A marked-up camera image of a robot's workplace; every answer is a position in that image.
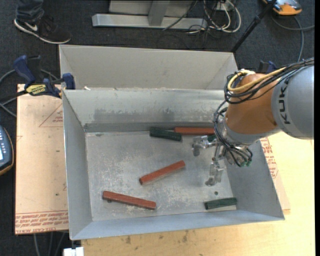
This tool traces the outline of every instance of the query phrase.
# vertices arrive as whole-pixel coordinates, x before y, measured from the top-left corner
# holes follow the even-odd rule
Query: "red wooden block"
[[[176,127],[174,132],[182,135],[213,135],[215,134],[214,128],[209,127]]]
[[[156,202],[154,201],[149,201],[125,194],[119,194],[119,193],[114,193],[110,191],[103,191],[102,195],[103,199],[118,202],[118,203],[123,203],[127,204],[130,206],[137,206],[149,210],[154,210],[156,208]]]
[[[151,172],[145,176],[142,176],[140,179],[139,179],[139,182],[141,185],[143,184],[146,184],[146,183],[149,183],[149,182],[152,182],[152,181],[155,181],[155,180],[158,180],[160,178],[163,178],[183,167],[185,167],[186,164],[183,160],[179,161],[179,162],[175,162],[171,165],[168,165],[162,169],[159,169],[159,170],[156,170],[154,172]]]

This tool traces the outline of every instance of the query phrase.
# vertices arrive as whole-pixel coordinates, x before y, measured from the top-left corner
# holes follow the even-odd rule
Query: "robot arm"
[[[216,138],[195,137],[192,147],[195,156],[201,148],[216,147],[212,158],[215,172],[224,158],[232,165],[248,166],[253,157],[249,146],[274,133],[314,138],[314,58],[268,74],[240,70],[228,77],[224,96],[214,113]],[[216,182],[209,179],[206,184]]]

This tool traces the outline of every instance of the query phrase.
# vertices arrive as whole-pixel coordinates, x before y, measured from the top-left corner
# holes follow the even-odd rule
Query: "black shoe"
[[[48,15],[42,16],[34,23],[23,22],[16,18],[14,25],[21,31],[34,35],[50,44],[64,44],[71,39],[71,34],[58,27],[54,23],[54,19]]]

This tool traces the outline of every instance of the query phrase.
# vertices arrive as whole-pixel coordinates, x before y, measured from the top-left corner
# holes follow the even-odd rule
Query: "cardboard sheet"
[[[15,234],[69,229],[62,100],[17,99]]]

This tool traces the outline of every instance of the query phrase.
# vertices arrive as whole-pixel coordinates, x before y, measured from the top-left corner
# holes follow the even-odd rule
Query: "metal bar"
[[[151,8],[148,14],[148,21],[150,26],[160,26],[170,1],[152,1]]]

